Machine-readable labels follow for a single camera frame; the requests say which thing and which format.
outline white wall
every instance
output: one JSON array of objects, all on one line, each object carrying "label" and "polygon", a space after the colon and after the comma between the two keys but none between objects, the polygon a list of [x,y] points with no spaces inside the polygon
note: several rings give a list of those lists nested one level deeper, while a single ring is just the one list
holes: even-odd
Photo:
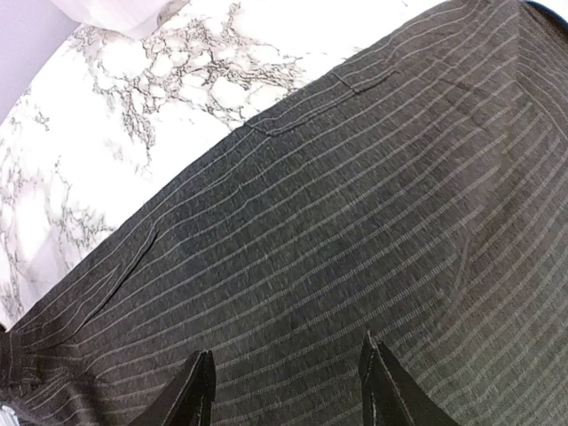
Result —
[{"label": "white wall", "polygon": [[0,0],[0,123],[76,27],[49,0]]}]

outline cloth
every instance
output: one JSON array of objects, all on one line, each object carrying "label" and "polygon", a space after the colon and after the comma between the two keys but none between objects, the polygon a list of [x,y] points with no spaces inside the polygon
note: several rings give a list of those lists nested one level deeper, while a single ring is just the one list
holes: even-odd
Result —
[{"label": "cloth", "polygon": [[125,425],[194,351],[211,424],[361,424],[360,343],[462,426],[568,421],[568,40],[424,13],[191,164],[2,337],[24,424]]}]

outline pant leg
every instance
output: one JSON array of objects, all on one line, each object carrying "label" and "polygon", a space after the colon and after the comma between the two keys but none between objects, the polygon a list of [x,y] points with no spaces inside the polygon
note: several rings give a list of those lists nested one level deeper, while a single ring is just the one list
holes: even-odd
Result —
[{"label": "pant leg", "polygon": [[[517,79],[520,7],[442,4],[190,165],[15,328],[34,336],[29,352],[77,351],[83,371],[63,369],[59,384],[47,378],[14,405],[44,424],[127,424],[189,353],[213,350],[213,424],[357,423],[371,329],[455,420],[490,413],[478,424],[493,424],[514,402],[483,398],[491,381],[468,370],[477,349],[436,360],[498,327],[469,339],[472,321],[493,312],[467,311],[463,277],[490,276],[469,249],[491,239],[478,237],[491,217],[515,215],[493,208],[524,159],[505,148],[549,128],[524,116],[537,102]],[[539,161],[527,158],[519,182]],[[468,321],[452,328],[461,306]],[[493,353],[517,355],[510,343]],[[448,402],[462,389],[480,402]]]}]

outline dark gray trousers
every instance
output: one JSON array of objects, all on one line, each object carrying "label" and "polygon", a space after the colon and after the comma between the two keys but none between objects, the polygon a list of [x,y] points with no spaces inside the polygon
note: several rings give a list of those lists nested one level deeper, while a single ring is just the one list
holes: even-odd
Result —
[{"label": "dark gray trousers", "polygon": [[454,0],[237,129],[2,337],[37,425],[125,425],[212,350],[212,424],[361,424],[369,329],[460,425],[568,423],[568,33]]}]

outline marble surface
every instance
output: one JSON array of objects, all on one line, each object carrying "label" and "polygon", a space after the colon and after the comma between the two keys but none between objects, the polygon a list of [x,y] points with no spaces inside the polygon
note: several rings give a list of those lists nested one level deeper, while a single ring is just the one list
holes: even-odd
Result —
[{"label": "marble surface", "polygon": [[0,322],[231,130],[440,1],[175,0],[143,41],[80,27],[0,126]]}]

